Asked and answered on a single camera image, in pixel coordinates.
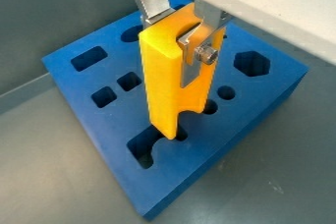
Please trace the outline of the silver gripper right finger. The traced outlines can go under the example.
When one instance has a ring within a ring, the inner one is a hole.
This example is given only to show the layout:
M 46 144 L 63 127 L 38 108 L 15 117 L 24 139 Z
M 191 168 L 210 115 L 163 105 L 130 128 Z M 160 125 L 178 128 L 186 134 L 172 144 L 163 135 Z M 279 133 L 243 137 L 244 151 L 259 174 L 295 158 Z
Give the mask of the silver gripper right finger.
M 226 27 L 231 15 L 204 0 L 195 0 L 194 14 L 202 19 L 179 37 L 183 50 L 182 87 L 202 74 L 202 65 L 212 65 L 220 46 L 215 45 L 215 34 Z

